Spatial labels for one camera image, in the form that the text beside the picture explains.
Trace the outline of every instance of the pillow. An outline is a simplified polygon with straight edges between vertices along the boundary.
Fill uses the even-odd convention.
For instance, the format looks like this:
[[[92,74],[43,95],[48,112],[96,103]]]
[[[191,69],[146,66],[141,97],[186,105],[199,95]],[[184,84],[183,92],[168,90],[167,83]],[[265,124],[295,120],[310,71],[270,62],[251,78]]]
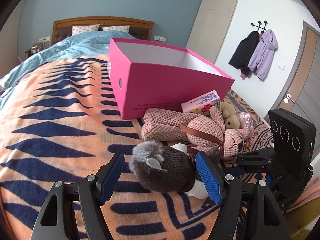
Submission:
[[[129,33],[130,26],[109,26],[109,27],[102,27],[102,30],[104,31],[122,31],[125,33]]]
[[[88,26],[73,26],[72,36],[79,33],[95,32],[99,29],[100,24],[88,25]]]

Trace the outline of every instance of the wardrobe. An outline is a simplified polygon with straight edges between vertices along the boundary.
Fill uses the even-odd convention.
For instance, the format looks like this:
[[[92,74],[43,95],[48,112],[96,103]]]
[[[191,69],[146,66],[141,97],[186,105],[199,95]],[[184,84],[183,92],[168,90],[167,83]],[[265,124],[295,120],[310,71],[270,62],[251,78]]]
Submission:
[[[215,63],[238,0],[202,0],[187,49]]]

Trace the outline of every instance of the pink cardboard box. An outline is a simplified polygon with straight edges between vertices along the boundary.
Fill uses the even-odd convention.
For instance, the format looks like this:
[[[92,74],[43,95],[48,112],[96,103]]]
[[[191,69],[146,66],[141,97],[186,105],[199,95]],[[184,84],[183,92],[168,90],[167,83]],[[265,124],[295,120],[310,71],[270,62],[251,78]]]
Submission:
[[[111,39],[110,82],[122,119],[143,117],[152,107],[181,112],[181,103],[216,90],[220,98],[234,79],[188,49],[134,39]]]

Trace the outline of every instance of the teddy bear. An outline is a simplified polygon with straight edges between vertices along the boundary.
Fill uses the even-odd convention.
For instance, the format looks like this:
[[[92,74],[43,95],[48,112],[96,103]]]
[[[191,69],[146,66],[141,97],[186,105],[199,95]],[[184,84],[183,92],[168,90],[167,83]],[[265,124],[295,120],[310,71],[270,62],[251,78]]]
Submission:
[[[215,148],[207,156],[213,164],[217,164],[219,150]],[[195,161],[187,155],[185,144],[162,146],[156,141],[140,143],[132,150],[129,168],[146,189],[157,192],[185,192],[199,199],[209,196]]]
[[[236,160],[244,146],[248,133],[244,129],[225,129],[222,114],[218,108],[209,109],[210,118],[194,113],[149,108],[144,117],[141,137],[145,141],[189,141],[194,151],[208,153],[220,148],[220,157],[230,163]]]
[[[228,102],[221,102],[221,112],[226,129],[239,129],[240,120],[236,114],[235,108]]]

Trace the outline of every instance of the black jacket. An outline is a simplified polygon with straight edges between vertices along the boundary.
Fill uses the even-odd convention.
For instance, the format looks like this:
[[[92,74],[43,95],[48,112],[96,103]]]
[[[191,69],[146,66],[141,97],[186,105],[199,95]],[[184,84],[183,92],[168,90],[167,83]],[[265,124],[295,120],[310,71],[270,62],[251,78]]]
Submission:
[[[251,32],[248,37],[240,42],[234,52],[229,64],[236,69],[241,69],[241,73],[248,76],[250,69],[248,68],[251,56],[259,43],[259,33]]]

